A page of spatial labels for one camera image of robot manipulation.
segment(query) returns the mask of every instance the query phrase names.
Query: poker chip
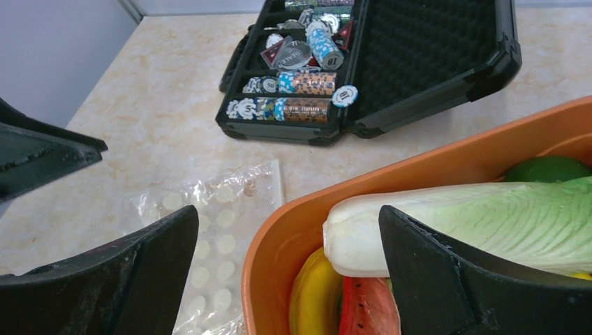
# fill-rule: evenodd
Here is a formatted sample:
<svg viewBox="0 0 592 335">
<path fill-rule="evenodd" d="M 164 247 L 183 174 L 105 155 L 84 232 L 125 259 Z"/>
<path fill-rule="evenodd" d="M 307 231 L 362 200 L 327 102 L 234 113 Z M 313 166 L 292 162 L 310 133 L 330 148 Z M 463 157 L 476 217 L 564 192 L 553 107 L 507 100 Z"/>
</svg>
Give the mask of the poker chip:
<svg viewBox="0 0 592 335">
<path fill-rule="evenodd" d="M 245 98 L 239 101 L 237 107 L 237 114 L 241 119 L 256 120 L 257 105 L 251 98 Z"/>
<path fill-rule="evenodd" d="M 242 93 L 253 94 L 263 93 L 260 77 L 252 77 L 242 88 Z"/>
<path fill-rule="evenodd" d="M 274 113 L 276 108 L 276 99 L 266 98 L 263 101 L 262 111 L 264 120 L 275 120 Z"/>
<path fill-rule="evenodd" d="M 230 119 L 238 119 L 238 112 L 237 112 L 238 104 L 239 104 L 238 100 L 232 100 L 228 103 L 228 106 L 226 107 L 226 115 L 228 115 L 228 117 Z"/>
<path fill-rule="evenodd" d="M 285 0 L 283 3 L 288 12 L 300 12 L 313 6 L 318 6 L 318 0 Z"/>
<path fill-rule="evenodd" d="M 278 76 L 278 93 L 294 93 L 293 82 L 293 72 L 280 72 Z"/>
<path fill-rule="evenodd" d="M 332 35 L 337 34 L 337 32 L 339 31 L 340 21 L 339 18 L 337 18 L 337 16 L 333 14 L 324 14 L 320 17 L 320 21 L 329 25 Z"/>
<path fill-rule="evenodd" d="M 335 92 L 336 73 L 295 73 L 292 81 L 296 94 L 331 96 Z"/>
<path fill-rule="evenodd" d="M 335 93 L 333 93 L 332 102 L 333 105 L 339 108 L 345 108 L 353 104 L 357 99 L 357 89 L 355 86 L 346 85 L 339 87 Z"/>
<path fill-rule="evenodd" d="M 261 77 L 261 89 L 263 93 L 277 93 L 278 82 L 277 78 L 272 75 Z"/>
<path fill-rule="evenodd" d="M 304 25 L 302 23 L 298 22 L 298 20 L 289 19 L 283 23 L 283 28 L 284 29 L 304 29 Z"/>
<path fill-rule="evenodd" d="M 286 108 L 286 98 L 278 98 L 274 108 L 274 118 L 276 121 L 283 121 L 283 111 Z"/>
<path fill-rule="evenodd" d="M 353 6 L 315 7 L 312 20 L 320 20 L 325 14 L 334 15 L 343 26 L 351 20 Z"/>
<path fill-rule="evenodd" d="M 255 111 L 253 112 L 253 116 L 255 120 L 263 120 L 263 109 L 265 108 L 265 103 L 267 98 L 256 98 L 255 99 Z"/>
<path fill-rule="evenodd" d="M 273 34 L 269 35 L 267 37 L 267 41 L 265 41 L 265 49 L 269 49 L 269 48 L 273 47 L 277 43 L 280 43 L 281 40 L 283 40 L 283 37 L 278 33 L 273 33 Z"/>
<path fill-rule="evenodd" d="M 332 39 L 327 27 L 321 21 L 313 21 L 306 28 L 306 41 L 320 67 L 336 70 L 343 64 L 345 56 Z"/>
<path fill-rule="evenodd" d="M 305 27 L 307 27 L 313 21 L 314 9 L 309 8 L 305 9 L 300 13 L 300 17 L 298 18 L 298 22 L 302 23 Z"/>
<path fill-rule="evenodd" d="M 287 98 L 283 107 L 284 121 L 327 122 L 331 99 Z"/>
<path fill-rule="evenodd" d="M 322 68 L 319 68 L 318 66 L 306 66 L 304 68 L 299 68 L 296 71 L 300 73 L 317 73 L 322 71 Z"/>
</svg>

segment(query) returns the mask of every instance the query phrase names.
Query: green lime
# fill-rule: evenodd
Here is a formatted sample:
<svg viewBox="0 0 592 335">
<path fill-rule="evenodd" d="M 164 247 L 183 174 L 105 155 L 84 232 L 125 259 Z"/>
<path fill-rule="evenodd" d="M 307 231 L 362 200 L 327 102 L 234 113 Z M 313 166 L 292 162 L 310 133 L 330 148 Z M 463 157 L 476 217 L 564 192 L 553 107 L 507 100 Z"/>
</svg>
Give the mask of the green lime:
<svg viewBox="0 0 592 335">
<path fill-rule="evenodd" d="M 555 183 L 592 175 L 592 169 L 577 159 L 543 156 L 528 159 L 510 169 L 503 181 Z"/>
</svg>

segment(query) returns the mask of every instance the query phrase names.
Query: egg crate foam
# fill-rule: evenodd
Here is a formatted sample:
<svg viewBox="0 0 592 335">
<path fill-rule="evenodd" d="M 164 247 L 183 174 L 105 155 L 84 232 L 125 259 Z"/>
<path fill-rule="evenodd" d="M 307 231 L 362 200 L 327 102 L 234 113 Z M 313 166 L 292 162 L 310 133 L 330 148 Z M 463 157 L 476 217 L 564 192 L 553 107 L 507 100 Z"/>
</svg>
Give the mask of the egg crate foam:
<svg viewBox="0 0 592 335">
<path fill-rule="evenodd" d="M 354 85 L 358 118 L 485 64 L 496 51 L 495 0 L 372 0 Z"/>
</svg>

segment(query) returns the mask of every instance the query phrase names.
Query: plastic food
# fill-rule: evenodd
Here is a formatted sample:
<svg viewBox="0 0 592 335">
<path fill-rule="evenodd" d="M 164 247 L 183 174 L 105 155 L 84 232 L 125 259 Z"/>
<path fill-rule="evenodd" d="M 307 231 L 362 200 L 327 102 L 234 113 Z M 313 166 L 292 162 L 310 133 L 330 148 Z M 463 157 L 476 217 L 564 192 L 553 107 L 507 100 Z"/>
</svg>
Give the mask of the plastic food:
<svg viewBox="0 0 592 335">
<path fill-rule="evenodd" d="M 344 276 L 388 277 L 378 212 L 389 204 L 500 258 L 556 274 L 592 272 L 592 177 L 361 195 L 335 205 L 325 254 Z"/>
<path fill-rule="evenodd" d="M 343 279 L 339 335 L 400 335 L 397 305 L 384 278 Z"/>
<path fill-rule="evenodd" d="M 572 277 L 592 281 L 592 274 L 573 274 Z"/>
<path fill-rule="evenodd" d="M 283 204 L 279 162 L 234 167 L 205 180 L 134 193 L 127 223 L 149 225 L 186 205 L 198 208 L 200 230 L 174 335 L 243 335 L 240 274 L 263 221 Z"/>
<path fill-rule="evenodd" d="M 339 329 L 343 277 L 319 248 L 306 260 L 290 295 L 290 335 L 333 335 Z"/>
<path fill-rule="evenodd" d="M 543 156 L 528 159 L 514 166 L 503 181 L 541 181 L 554 183 L 588 177 L 592 169 L 577 159 L 562 156 Z"/>
</svg>

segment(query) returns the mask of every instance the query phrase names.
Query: poker chip case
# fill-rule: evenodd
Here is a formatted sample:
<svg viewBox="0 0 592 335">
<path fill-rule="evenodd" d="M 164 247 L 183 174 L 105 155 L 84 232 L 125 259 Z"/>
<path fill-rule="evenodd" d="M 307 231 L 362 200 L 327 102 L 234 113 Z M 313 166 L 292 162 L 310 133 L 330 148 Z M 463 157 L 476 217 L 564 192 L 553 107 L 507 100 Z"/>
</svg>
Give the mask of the poker chip case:
<svg viewBox="0 0 592 335">
<path fill-rule="evenodd" d="M 373 138 L 394 128 L 495 93 L 521 67 L 513 0 L 356 0 L 353 28 L 336 87 L 355 86 L 349 107 L 330 104 L 326 121 L 231 119 L 229 104 L 247 98 L 326 98 L 311 94 L 242 93 L 252 77 L 277 76 L 260 53 L 267 37 L 306 41 L 304 29 L 275 29 L 301 11 L 267 0 L 249 32 L 216 116 L 241 140 L 327 146 L 350 132 Z"/>
</svg>

